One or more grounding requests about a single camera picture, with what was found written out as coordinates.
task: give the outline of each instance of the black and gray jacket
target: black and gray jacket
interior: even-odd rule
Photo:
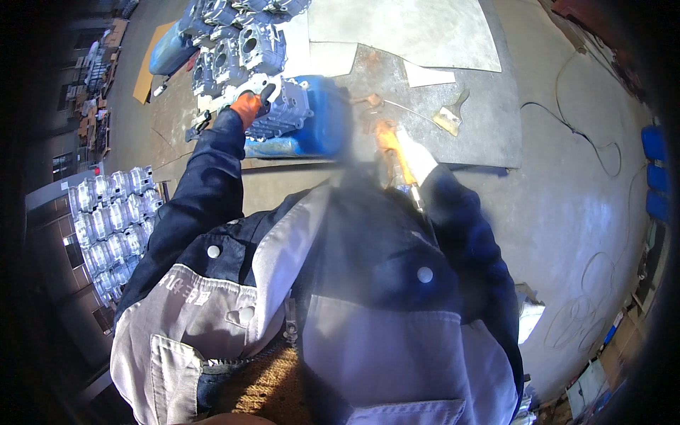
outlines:
[[[400,193],[346,173],[244,218],[238,115],[203,131],[116,314],[111,374],[142,424],[189,422],[285,340],[321,424],[508,424],[517,299],[479,197],[437,167],[437,242]]]

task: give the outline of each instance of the workbench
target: workbench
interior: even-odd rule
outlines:
[[[470,97],[461,109],[463,123],[457,137],[392,105],[384,107],[384,116],[397,121],[441,163],[516,169],[522,166],[522,126],[514,66],[492,1],[479,0],[479,4],[494,38],[502,72],[454,69],[455,84],[410,88],[401,58],[360,44],[352,72],[334,77],[334,80],[337,86],[346,87],[351,97],[376,92],[386,100],[430,118],[441,106],[454,103],[460,92],[468,88]],[[432,43],[437,43],[440,36],[433,31]],[[161,83],[161,78],[154,78],[152,91]],[[155,173],[163,168],[158,172],[165,179],[178,178],[184,170],[183,165],[196,143],[186,143],[184,131],[197,114],[196,98],[191,93],[191,72],[182,67],[167,84],[168,88],[161,96],[151,99],[154,108],[152,137],[162,139],[162,143],[154,145],[167,147],[156,150],[152,166]],[[375,158],[375,140],[364,133],[360,120],[363,108],[361,105],[353,107],[352,137],[352,152],[362,162]],[[308,158],[246,159],[242,167],[247,170],[318,162]]]

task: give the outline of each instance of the black cable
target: black cable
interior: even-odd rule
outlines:
[[[559,83],[559,81],[560,81],[560,77],[562,76],[562,72],[565,70],[566,66],[567,66],[567,65],[571,62],[571,60],[574,58],[574,56],[576,55],[576,53],[578,53],[580,50],[585,50],[585,49],[583,49],[583,48],[578,48],[578,49],[574,50],[574,52],[571,54],[571,56],[569,57],[569,59],[566,60],[566,62],[564,63],[564,65],[563,65],[562,68],[560,69],[560,72],[558,72],[557,78],[555,79],[555,101],[556,101],[556,103],[557,103],[557,109],[558,109],[558,111],[559,111],[559,113],[560,113],[560,116],[557,116],[557,115],[554,114],[550,109],[546,108],[545,106],[543,106],[543,105],[541,105],[540,103],[537,103],[537,102],[525,102],[524,104],[522,104],[522,106],[520,106],[520,111],[522,110],[522,108],[524,108],[524,107],[527,106],[527,105],[536,105],[536,106],[539,106],[539,107],[543,108],[543,109],[544,109],[546,112],[548,112],[553,118],[555,118],[557,121],[561,122],[565,127],[567,127],[568,129],[570,129],[572,134],[579,135],[579,136],[581,136],[582,138],[584,138],[585,140],[587,140],[588,143],[590,143],[590,145],[592,146],[593,150],[595,151],[595,155],[597,156],[597,159],[598,159],[598,161],[600,162],[600,166],[602,167],[602,170],[604,170],[604,172],[605,172],[609,177],[617,177],[617,176],[621,173],[621,167],[622,167],[622,165],[623,165],[623,158],[622,158],[622,155],[621,155],[621,148],[619,147],[619,144],[616,143],[615,141],[612,141],[612,142],[610,142],[610,143],[608,143],[608,144],[606,144],[606,145],[603,145],[603,146],[598,146],[598,145],[596,145],[595,143],[593,143],[593,141],[590,139],[590,137],[588,137],[585,133],[583,133],[582,131],[578,130],[576,127],[574,127],[573,125],[571,125],[571,124],[569,123],[569,121],[567,121],[567,119],[564,117],[564,113],[562,113],[562,107],[560,106],[560,98],[559,98],[559,96],[558,96],[558,83]],[[605,164],[602,162],[602,157],[600,156],[600,151],[603,150],[603,149],[608,148],[608,147],[611,146],[611,145],[614,145],[614,147],[616,148],[616,150],[617,150],[617,152],[618,152],[618,154],[619,154],[619,168],[618,168],[618,170],[616,171],[616,173],[610,173],[609,170],[607,170],[607,168],[605,167]]]

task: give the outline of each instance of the orange glove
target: orange glove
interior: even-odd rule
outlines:
[[[260,95],[253,92],[245,92],[229,107],[232,111],[239,114],[243,123],[243,131],[250,127],[255,121],[255,115],[262,107]]]

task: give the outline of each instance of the blue plastic container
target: blue plastic container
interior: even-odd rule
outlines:
[[[646,126],[642,129],[641,138],[647,158],[659,161],[666,160],[666,142],[660,126]]]
[[[653,190],[648,190],[647,213],[657,220],[668,223],[668,199]]]
[[[309,83],[307,97],[314,116],[304,127],[282,137],[266,141],[245,141],[246,158],[339,158],[348,146],[352,111],[346,89],[338,88],[330,78],[321,75],[295,77],[298,83]]]
[[[180,35],[179,28],[177,21],[156,43],[149,61],[152,75],[172,75],[199,49],[191,44],[191,37]]]
[[[668,173],[666,169],[657,167],[654,164],[647,165],[647,184],[652,189],[656,189],[664,194],[668,193]]]

